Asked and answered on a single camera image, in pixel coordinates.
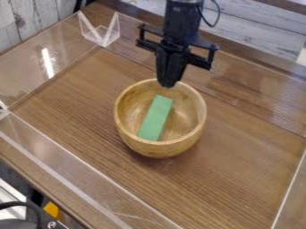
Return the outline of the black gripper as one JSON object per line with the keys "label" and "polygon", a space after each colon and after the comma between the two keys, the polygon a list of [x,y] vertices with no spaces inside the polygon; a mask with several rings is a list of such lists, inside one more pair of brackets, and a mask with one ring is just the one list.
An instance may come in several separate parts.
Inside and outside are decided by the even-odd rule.
{"label": "black gripper", "polygon": [[[215,53],[220,47],[204,39],[199,34],[188,41],[168,38],[160,28],[147,23],[137,26],[139,38],[136,46],[155,53],[156,79],[165,88],[172,88],[181,80],[187,64],[205,70],[211,69]],[[191,47],[208,51],[205,57],[191,52]]]}

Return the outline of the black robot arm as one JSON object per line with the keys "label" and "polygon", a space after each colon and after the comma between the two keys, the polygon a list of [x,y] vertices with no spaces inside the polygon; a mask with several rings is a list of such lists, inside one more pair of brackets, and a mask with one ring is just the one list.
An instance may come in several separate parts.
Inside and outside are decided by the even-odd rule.
{"label": "black robot arm", "polygon": [[204,0],[165,0],[163,27],[139,25],[136,46],[153,52],[156,80],[165,88],[172,88],[181,80],[189,64],[209,70],[215,53],[220,50],[197,33],[201,21],[209,27],[219,22],[208,23],[203,5]]}

